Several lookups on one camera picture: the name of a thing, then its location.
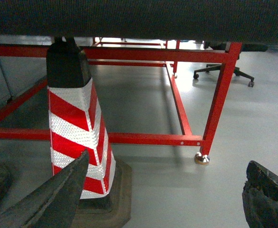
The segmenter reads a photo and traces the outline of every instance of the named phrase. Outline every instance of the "office chair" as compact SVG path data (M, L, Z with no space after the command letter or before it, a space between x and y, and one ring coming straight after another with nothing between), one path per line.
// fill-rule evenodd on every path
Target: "office chair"
M226 43L211 43L211 42L205 42L204 43L204 49L207 49L208 47L211 47L213 50L225 50ZM243 44L241 51L262 51L265 52L268 49L268 46L266 45L259 45L259 44ZM194 71L194 79L199 78L198 72L206 72L209 73L210 71L215 71L215 70L220 70L221 64L207 64L206 68L195 70ZM254 77L240 71L239 67L235 67L234 69L234 74L236 76L242 76L245 78L250 79L251 81L249 82L249 87L254 86Z

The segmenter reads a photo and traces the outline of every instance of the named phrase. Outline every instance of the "chair caster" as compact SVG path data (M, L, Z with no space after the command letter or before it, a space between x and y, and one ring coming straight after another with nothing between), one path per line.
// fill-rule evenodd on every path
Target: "chair caster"
M199 78L199 74L194 73L194 79L198 79Z
M208 165L210 163L210 157L208 155L203 155L198 152L195 154L195 163L199 165Z
M248 85L248 87L254 87L254 82L249 82L249 85Z

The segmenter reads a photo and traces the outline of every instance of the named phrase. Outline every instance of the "leveling foot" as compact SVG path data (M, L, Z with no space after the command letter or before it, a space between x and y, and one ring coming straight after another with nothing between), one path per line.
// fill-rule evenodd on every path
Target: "leveling foot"
M208 155L202 155L198 152L195 154L195 163L199 165L208 165L210 163L210 157Z

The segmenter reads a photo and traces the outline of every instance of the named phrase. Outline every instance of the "metal bar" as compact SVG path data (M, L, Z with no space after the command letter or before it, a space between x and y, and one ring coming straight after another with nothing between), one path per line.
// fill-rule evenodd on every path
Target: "metal bar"
M141 46L160 46L160 43L136 43L136 42L100 42L100 44L113 44L113 45L141 45Z
M130 47L83 47L89 59L225 63L228 53L214 50L175 50Z
M89 61L90 65L109 66L134 66L134 67L165 67L165 63L140 63L140 62L116 62L116 61Z
M0 56L46 57L49 46L0 45ZM82 47L89 59L225 63L229 54L217 50L174 50L130 47Z
M100 45L101 44L101 42L96 42L96 43L93 43L93 47L97 47L98 45Z
M0 44L0 56L6 57L46 57L48 45L3 45Z
M171 83L171 89L173 92L173 98L175 100L175 105L176 105L176 109L177 109L177 113L178 113L178 118L179 118L181 130L182 130L182 134L183 135L192 135L191 126L188 122L186 111L184 109L182 99L181 99L178 87L176 85L176 82L175 82L175 78L174 78L173 74L170 72L170 64L169 63L166 63L166 70L167 70L169 81Z
M221 66L215 94L203 135L205 144L200 148L200 152L202 155L208 155L210 153L211 144L215 136L224 101L230 86L230 81L234 73L236 61L240 53L241 45L241 43L231 43L228 52L229 62L222 64Z
M199 146L204 144L202 137L197 135L109 133L108 136L111 143L173 146Z
M173 134L108 133L111 143L201 146L202 136ZM0 128L0 139L50 140L49 129Z
M179 50L179 48L180 48L180 41L177 40L177 42L176 42L176 50ZM177 73L177 67L178 67L178 62L175 61L173 63L173 74L174 75Z
M0 128L0 139L50 140L49 129Z
M10 113L15 111L18 107L20 107L23 103L29 100L33 95L35 95L42 88L47 86L47 80L42 80L36 85L34 85L31 89L24 92L21 96L17 97L15 100L11 101L5 107L0 109L0 121L6 118Z

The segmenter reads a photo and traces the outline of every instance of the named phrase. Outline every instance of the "chair wheel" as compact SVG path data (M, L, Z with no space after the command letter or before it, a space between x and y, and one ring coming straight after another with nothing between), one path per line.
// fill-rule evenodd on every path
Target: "chair wheel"
M249 82L249 85L248 85L248 87L254 87L254 82Z

